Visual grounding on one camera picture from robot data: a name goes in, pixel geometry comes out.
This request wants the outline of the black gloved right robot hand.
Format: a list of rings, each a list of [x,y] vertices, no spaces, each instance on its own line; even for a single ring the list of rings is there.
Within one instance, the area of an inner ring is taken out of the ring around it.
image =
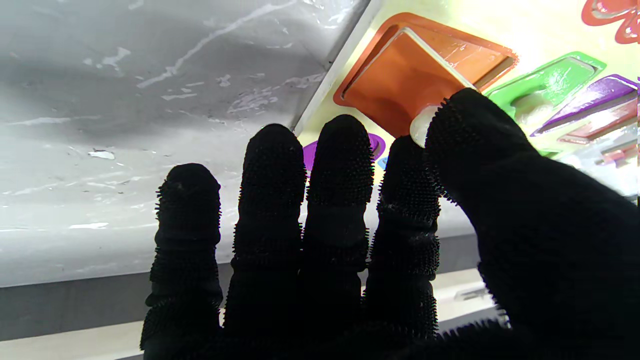
[[[220,185],[199,163],[158,188],[146,360],[626,360],[639,358],[639,210],[539,154],[475,89],[444,100],[423,146],[390,148],[378,225],[365,127],[343,114],[303,148],[273,123],[248,142],[223,292]],[[507,322],[438,333],[440,198],[477,235],[478,273]]]

